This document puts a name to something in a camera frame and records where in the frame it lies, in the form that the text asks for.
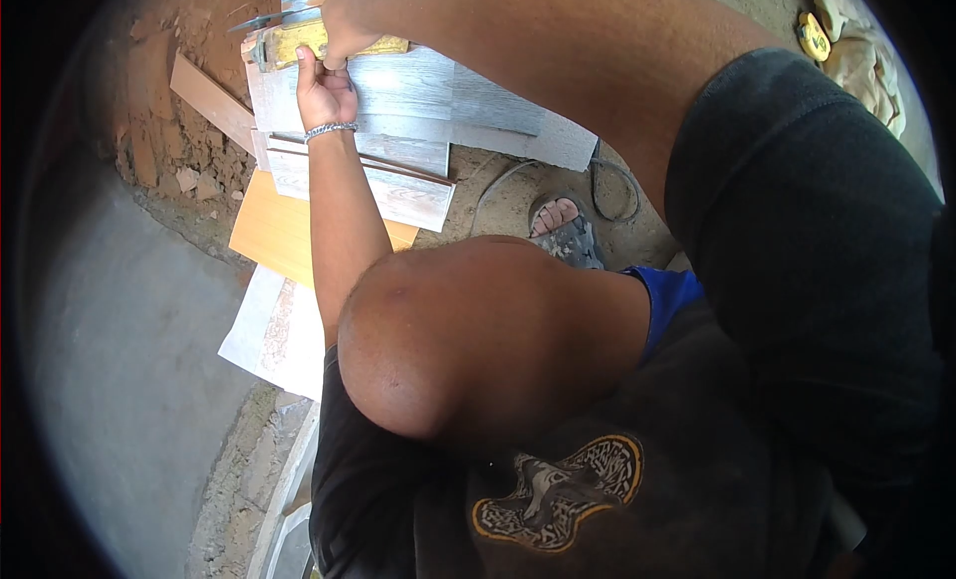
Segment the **sandy ground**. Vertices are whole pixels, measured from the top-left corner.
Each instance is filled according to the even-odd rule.
[[[797,47],[796,17],[813,0],[720,0],[746,13],[777,36]],[[127,58],[132,47],[170,30],[172,42],[187,58],[250,106],[245,72],[239,57],[243,31],[228,33],[234,24],[256,15],[276,12],[280,0],[113,0],[96,28],[84,71],[85,121],[90,140],[101,157],[114,159],[137,202],[159,222],[182,234],[209,255],[249,270],[252,263],[229,250],[240,202],[235,191],[245,191],[254,158],[215,130],[192,107],[172,95],[175,112],[171,130],[154,135],[159,186],[140,183],[130,146],[127,105]],[[168,148],[168,135],[178,135],[181,151]],[[601,155],[621,160],[610,146]],[[415,248],[428,248],[466,238],[482,191],[517,160],[484,150],[452,146],[451,171],[458,179],[448,222],[441,234],[422,231]],[[209,172],[220,192],[200,200],[196,190],[182,193],[175,174],[185,167]],[[479,213],[479,233],[525,235],[528,209],[543,192],[571,189],[589,201],[591,177],[551,166],[534,166],[515,175],[495,192]],[[599,170],[598,198],[615,216],[634,211],[636,196],[616,173]],[[596,224],[598,240],[612,268],[630,263],[666,265],[680,250],[644,196],[640,214],[630,223]]]

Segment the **cloth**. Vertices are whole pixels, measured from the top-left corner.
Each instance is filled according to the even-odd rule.
[[[897,84],[899,55],[863,0],[814,0],[833,50],[820,68],[897,138],[906,112]]]
[[[882,530],[937,415],[926,178],[779,49],[714,78],[667,175],[705,298],[614,395],[523,452],[461,461],[377,428],[329,350],[310,521],[324,577],[819,575],[835,488]]]
[[[704,296],[704,287],[691,271],[671,272],[656,270],[643,265],[632,265],[621,271],[640,280],[647,287],[651,300],[651,323],[644,341],[644,352],[639,365],[643,365],[653,356],[654,349],[661,343],[663,332],[670,326],[671,320],[688,304]]]

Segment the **yellow tape measure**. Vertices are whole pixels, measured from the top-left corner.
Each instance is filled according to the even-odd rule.
[[[810,58],[822,63],[830,56],[830,38],[824,33],[813,13],[800,15],[800,26],[796,29],[796,35],[803,51]]]

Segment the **power cord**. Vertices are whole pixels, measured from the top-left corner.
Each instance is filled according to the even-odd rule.
[[[601,142],[600,140],[598,140],[597,145],[595,146],[594,155],[591,157],[591,164],[588,166],[588,169],[591,172],[591,202],[595,205],[595,213],[598,216],[602,217],[605,221],[608,221],[609,223],[623,225],[635,219],[640,213],[640,189],[638,187],[638,179],[635,179],[634,175],[632,175],[627,168],[620,166],[618,164],[615,164],[615,162],[612,162],[610,160],[606,160],[604,158],[598,157],[598,154],[600,153],[600,144]],[[478,205],[475,206],[475,215],[474,215],[474,218],[472,218],[472,230],[469,232],[469,237],[475,236],[475,227],[478,226],[478,215],[481,214],[481,209],[482,207],[484,207],[484,203],[487,202],[487,199],[490,198],[492,194],[494,194],[496,189],[499,186],[501,186],[503,182],[510,179],[511,175],[513,175],[514,173],[518,172],[519,170],[521,170],[522,168],[526,166],[531,166],[532,164],[543,164],[543,162],[541,162],[540,160],[533,160],[533,159],[525,160],[524,162],[519,162],[515,166],[512,166],[507,171],[505,171],[505,173],[502,174],[500,177],[495,179],[494,182],[482,192],[481,197],[478,199]],[[637,205],[634,208],[634,212],[632,214],[625,217],[621,217],[621,218],[614,218],[614,217],[607,216],[606,214],[604,214],[604,211],[601,210],[600,204],[598,204],[598,171],[597,170],[599,166],[607,166],[609,168],[613,168],[614,170],[618,171],[625,179],[627,179],[627,182],[630,183],[631,188],[634,191],[634,201],[635,203],[637,203]]]

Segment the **gray sandal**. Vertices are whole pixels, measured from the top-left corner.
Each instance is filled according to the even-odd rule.
[[[571,267],[604,270],[604,257],[595,238],[594,226],[588,222],[584,205],[570,191],[549,193],[532,203],[532,209],[528,213],[528,236],[531,237],[534,232],[534,221],[545,204],[561,198],[578,206],[578,217],[550,233],[529,240]]]

